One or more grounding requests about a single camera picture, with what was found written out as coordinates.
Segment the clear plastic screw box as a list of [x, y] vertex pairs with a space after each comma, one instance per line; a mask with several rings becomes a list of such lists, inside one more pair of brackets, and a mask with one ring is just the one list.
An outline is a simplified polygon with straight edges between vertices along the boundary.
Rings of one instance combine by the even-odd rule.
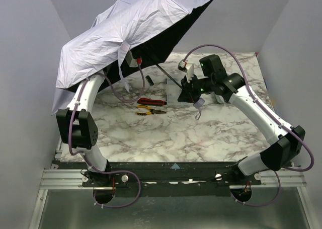
[[166, 78], [166, 102], [169, 106], [181, 106], [178, 102], [181, 90], [171, 79]]

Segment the mint green umbrella case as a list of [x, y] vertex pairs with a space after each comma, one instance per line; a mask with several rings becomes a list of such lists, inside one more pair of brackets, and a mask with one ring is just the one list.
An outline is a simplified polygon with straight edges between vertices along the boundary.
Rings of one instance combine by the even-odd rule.
[[223, 96], [220, 96], [220, 95], [215, 94], [215, 99], [216, 99], [216, 101], [217, 101], [218, 103], [220, 103], [220, 104], [225, 104], [225, 103], [227, 103], [227, 101], [224, 99], [224, 97], [223, 97]]

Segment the yellow handled pliers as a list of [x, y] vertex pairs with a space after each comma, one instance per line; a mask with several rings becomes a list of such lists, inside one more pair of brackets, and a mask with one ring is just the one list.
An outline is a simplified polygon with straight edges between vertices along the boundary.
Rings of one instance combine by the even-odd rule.
[[151, 107], [146, 106], [146, 105], [137, 105], [136, 107], [147, 110], [147, 112], [136, 112], [135, 114], [139, 115], [139, 116], [147, 116], [147, 115], [154, 115], [154, 114], [166, 114], [167, 113], [166, 111], [151, 108]]

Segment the purple umbrella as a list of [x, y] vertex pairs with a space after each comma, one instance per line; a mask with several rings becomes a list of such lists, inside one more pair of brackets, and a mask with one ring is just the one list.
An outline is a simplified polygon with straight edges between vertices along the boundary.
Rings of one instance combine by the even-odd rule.
[[214, 0], [117, 0], [92, 26], [63, 45], [52, 113], [64, 108], [81, 81], [111, 65], [111, 82], [134, 72], [127, 54], [142, 68], [166, 61], [174, 47]]

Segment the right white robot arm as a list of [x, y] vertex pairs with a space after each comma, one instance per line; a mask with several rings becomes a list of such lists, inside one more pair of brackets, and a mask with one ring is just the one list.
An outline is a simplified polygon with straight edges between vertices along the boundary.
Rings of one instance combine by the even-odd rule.
[[204, 74], [202, 79], [194, 74], [193, 64], [180, 61], [178, 69], [186, 75], [181, 79], [182, 91], [178, 102], [193, 103], [196, 109], [200, 109], [204, 104], [201, 95], [214, 93], [242, 111], [270, 145], [237, 162], [234, 168], [237, 175], [245, 177], [267, 169], [278, 171], [300, 153], [300, 140], [305, 136], [301, 126], [294, 127], [277, 116], [246, 86], [240, 74], [227, 74], [218, 55], [206, 56], [199, 62]]

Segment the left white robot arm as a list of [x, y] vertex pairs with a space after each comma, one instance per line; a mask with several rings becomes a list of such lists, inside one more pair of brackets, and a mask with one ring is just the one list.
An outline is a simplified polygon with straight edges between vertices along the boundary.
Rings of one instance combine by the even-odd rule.
[[59, 109], [56, 120], [63, 143], [70, 155], [80, 155], [86, 162], [92, 180], [110, 180], [111, 167], [97, 145], [98, 127], [91, 115], [93, 104], [104, 78], [101, 73], [83, 80], [65, 109]]

